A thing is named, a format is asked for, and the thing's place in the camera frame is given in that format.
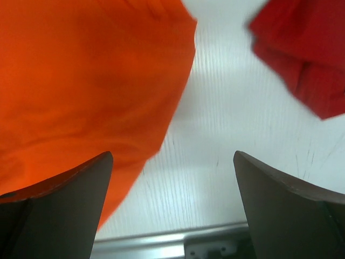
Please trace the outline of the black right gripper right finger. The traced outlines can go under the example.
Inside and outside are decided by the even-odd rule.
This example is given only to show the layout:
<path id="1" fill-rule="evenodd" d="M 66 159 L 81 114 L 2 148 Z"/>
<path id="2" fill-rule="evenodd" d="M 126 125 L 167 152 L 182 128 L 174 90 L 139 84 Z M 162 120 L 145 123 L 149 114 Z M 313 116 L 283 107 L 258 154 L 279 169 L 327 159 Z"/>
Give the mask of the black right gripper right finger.
<path id="1" fill-rule="evenodd" d="M 344 258 L 344 194 L 241 151 L 233 163 L 257 258 Z"/>

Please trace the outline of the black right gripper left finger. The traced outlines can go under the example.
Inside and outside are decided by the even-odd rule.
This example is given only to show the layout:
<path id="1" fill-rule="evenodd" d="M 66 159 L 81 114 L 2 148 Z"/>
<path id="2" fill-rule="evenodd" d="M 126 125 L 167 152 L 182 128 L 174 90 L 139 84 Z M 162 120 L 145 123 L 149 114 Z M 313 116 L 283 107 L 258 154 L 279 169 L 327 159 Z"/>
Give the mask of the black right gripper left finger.
<path id="1" fill-rule="evenodd" d="M 1 195 L 1 258 L 90 258 L 112 167 L 104 152 Z"/>

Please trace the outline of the orange t shirt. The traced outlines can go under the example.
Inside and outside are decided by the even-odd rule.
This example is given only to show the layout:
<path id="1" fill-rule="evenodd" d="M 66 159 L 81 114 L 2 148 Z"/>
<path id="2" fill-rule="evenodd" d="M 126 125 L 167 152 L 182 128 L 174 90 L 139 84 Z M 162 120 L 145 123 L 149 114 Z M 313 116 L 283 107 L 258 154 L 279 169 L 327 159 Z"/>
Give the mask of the orange t shirt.
<path id="1" fill-rule="evenodd" d="M 109 151 L 105 223 L 161 148 L 196 25 L 181 1 L 1 1 L 1 193 Z"/>

